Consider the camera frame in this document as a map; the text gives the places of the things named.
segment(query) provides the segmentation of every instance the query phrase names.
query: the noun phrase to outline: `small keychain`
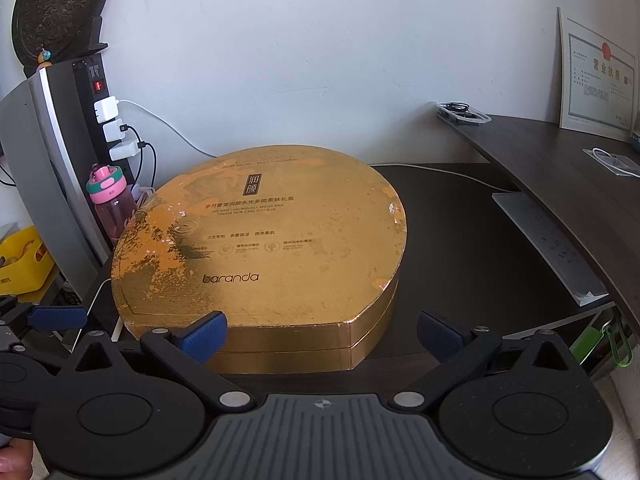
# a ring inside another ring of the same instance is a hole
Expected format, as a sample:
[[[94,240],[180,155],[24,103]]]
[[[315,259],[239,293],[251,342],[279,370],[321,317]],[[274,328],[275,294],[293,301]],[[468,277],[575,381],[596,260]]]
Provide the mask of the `small keychain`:
[[[41,52],[38,54],[38,70],[53,65],[49,59],[51,59],[51,53],[43,47]]]
[[[633,354],[631,353],[631,346],[629,345],[629,341],[626,339],[625,330],[622,326],[622,318],[620,317],[620,311],[617,307],[613,308],[613,319],[611,320],[611,322],[602,327],[602,331],[603,333],[606,333],[607,337],[609,338],[609,345],[611,346],[611,355],[613,356],[613,361],[617,366],[621,368],[628,367],[631,364]],[[620,354],[618,354],[618,346],[616,345],[616,331],[620,334],[622,346],[626,351],[625,361],[623,361],[620,358]]]

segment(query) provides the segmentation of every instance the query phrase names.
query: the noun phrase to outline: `white wall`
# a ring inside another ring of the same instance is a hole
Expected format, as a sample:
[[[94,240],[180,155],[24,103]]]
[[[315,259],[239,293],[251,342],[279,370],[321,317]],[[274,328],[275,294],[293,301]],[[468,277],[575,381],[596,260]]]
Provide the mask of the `white wall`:
[[[13,2],[0,0],[5,91],[21,74]],[[638,52],[637,0],[107,0],[103,56],[112,94],[211,153],[300,142],[367,162],[478,160],[426,104],[557,121],[557,6]],[[158,149],[160,184],[204,160],[120,106]]]
[[[9,174],[11,173],[11,168],[4,156],[0,157],[0,164],[9,171]],[[0,180],[11,182],[2,171],[0,171]],[[0,184],[0,226],[11,222],[18,222],[20,229],[33,224],[15,187]]]

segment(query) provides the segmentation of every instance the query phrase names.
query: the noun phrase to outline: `floor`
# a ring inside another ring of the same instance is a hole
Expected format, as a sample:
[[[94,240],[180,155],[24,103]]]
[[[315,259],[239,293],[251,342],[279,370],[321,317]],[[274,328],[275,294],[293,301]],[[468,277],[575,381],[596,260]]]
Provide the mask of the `floor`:
[[[33,449],[33,460],[31,461],[31,466],[33,467],[31,480],[42,480],[49,474],[47,472],[47,468],[44,467],[44,464],[42,463],[42,458],[40,457],[37,447]]]
[[[636,440],[626,421],[612,377],[601,378],[596,387],[613,416],[611,444],[596,472],[602,480],[640,480]]]

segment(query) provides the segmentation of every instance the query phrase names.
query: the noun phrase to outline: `white power adapter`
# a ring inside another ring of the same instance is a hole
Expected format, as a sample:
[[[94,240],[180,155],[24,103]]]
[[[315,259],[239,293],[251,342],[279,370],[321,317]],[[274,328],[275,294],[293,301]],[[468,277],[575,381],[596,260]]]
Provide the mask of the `white power adapter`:
[[[129,158],[130,156],[136,156],[138,153],[140,153],[140,148],[138,147],[137,139],[125,140],[109,150],[109,155],[113,162],[122,160],[123,158]]]
[[[120,129],[123,124],[122,119],[116,119],[115,121],[109,121],[103,124],[104,140],[107,142],[115,142],[116,140],[124,139],[125,133]]]
[[[105,97],[94,103],[94,111],[98,124],[111,121],[118,116],[118,100],[114,96]]]

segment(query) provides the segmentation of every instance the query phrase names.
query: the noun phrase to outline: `black cable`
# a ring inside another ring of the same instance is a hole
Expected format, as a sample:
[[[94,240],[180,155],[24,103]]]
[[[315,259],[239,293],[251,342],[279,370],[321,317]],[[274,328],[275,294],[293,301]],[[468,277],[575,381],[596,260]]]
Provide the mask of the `black cable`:
[[[10,174],[7,173],[7,170],[5,168],[3,168],[1,164],[0,164],[0,170],[2,170],[2,172],[11,179],[11,182],[13,182],[15,184],[14,178]]]
[[[150,147],[151,151],[154,152],[154,175],[151,177],[151,187],[153,187],[154,182],[156,181],[156,166],[158,165],[158,156],[156,155],[156,149],[151,142],[144,142],[144,144]]]
[[[444,107],[450,112],[455,112],[458,114],[463,114],[465,112],[468,112],[469,110],[469,105],[466,103],[447,103],[444,105]]]
[[[140,172],[142,171],[142,156],[143,156],[143,152],[142,152],[142,146],[140,146],[140,144],[142,144],[142,139],[140,139],[140,136],[138,135],[138,132],[136,131],[136,129],[133,126],[129,126],[128,124],[123,124],[120,128],[124,128],[126,130],[131,130],[132,132],[134,132],[136,134],[136,137],[138,138],[138,147],[140,148],[140,165],[138,166],[138,174],[136,175],[136,178],[133,181],[133,185],[135,186],[138,183],[138,179],[140,178]]]

